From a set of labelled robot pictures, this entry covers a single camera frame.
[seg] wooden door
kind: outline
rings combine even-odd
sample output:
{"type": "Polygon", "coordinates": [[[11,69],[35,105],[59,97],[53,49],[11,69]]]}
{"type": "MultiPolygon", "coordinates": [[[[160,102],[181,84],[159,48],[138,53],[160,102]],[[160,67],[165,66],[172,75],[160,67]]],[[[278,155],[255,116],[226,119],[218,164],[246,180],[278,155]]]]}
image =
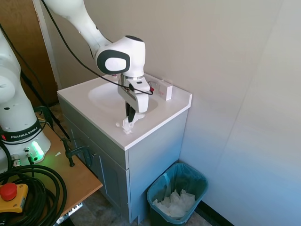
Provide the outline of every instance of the wooden door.
{"type": "MultiPolygon", "coordinates": [[[[38,17],[32,0],[0,0],[0,23],[16,49],[36,72],[41,81],[46,97],[30,70],[15,53],[22,70],[33,82],[44,101],[49,104],[58,102],[57,85],[52,73],[38,17]]],[[[21,79],[22,87],[33,106],[41,103],[21,79]]]]}

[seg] coiled black cable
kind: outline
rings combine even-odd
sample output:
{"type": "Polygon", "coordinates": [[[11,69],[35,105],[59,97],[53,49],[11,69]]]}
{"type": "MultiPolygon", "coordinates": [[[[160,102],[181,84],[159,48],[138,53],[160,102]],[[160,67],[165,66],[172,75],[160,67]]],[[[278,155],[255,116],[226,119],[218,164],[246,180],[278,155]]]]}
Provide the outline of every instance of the coiled black cable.
{"type": "Polygon", "coordinates": [[[67,188],[62,177],[53,169],[40,166],[29,165],[11,168],[11,158],[8,149],[0,141],[0,146],[4,150],[8,158],[7,172],[0,174],[0,182],[6,183],[11,177],[18,176],[14,180],[15,184],[26,184],[29,188],[29,194],[32,196],[30,202],[25,202],[23,215],[17,213],[2,213],[6,214],[8,226],[53,226],[60,218],[67,201],[67,188]],[[42,174],[50,178],[55,185],[55,195],[45,188],[44,184],[34,174],[42,174]],[[63,190],[62,204],[58,209],[61,188],[63,190]],[[47,214],[43,218],[43,211],[47,208],[47,214]]]}

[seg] white crumpled paper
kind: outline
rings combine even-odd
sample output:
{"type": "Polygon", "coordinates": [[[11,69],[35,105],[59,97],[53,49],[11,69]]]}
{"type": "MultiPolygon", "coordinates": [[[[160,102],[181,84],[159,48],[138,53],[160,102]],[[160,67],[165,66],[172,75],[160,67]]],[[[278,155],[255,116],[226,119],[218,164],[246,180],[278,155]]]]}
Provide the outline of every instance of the white crumpled paper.
{"type": "Polygon", "coordinates": [[[187,211],[196,202],[193,194],[187,193],[184,189],[181,190],[181,196],[175,190],[170,197],[164,197],[162,202],[156,199],[153,204],[157,206],[163,213],[172,218],[182,218],[187,211]]]}
{"type": "Polygon", "coordinates": [[[132,122],[128,122],[128,117],[126,117],[122,123],[124,133],[127,135],[132,133],[132,128],[134,127],[135,122],[137,122],[139,119],[143,119],[144,117],[145,114],[136,113],[132,122]]]}

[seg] green led light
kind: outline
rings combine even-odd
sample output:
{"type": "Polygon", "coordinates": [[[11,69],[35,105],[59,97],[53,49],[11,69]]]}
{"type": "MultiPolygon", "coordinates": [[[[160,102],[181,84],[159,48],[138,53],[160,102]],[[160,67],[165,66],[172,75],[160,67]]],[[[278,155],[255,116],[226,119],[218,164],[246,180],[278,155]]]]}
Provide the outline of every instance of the green led light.
{"type": "Polygon", "coordinates": [[[37,157],[40,159],[43,158],[44,156],[44,152],[42,151],[41,147],[39,146],[39,144],[36,141],[32,142],[32,146],[37,154],[37,157]]]}

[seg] metal clamp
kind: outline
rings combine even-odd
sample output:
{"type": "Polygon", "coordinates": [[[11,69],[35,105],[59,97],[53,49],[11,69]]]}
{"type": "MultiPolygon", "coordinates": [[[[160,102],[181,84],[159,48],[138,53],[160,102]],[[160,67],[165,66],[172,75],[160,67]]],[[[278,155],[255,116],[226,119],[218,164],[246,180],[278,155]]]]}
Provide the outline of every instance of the metal clamp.
{"type": "Polygon", "coordinates": [[[65,154],[66,154],[66,157],[69,160],[70,166],[73,167],[75,165],[74,161],[72,159],[72,156],[74,156],[76,154],[79,154],[79,153],[83,153],[85,161],[86,161],[86,165],[89,166],[89,167],[91,167],[92,166],[92,158],[91,158],[91,154],[90,154],[89,148],[87,146],[81,146],[81,147],[75,148],[73,150],[70,150],[69,146],[68,146],[68,143],[67,143],[68,140],[77,140],[77,139],[66,139],[66,138],[63,138],[61,140],[63,142],[63,144],[64,144],[65,154]]]}

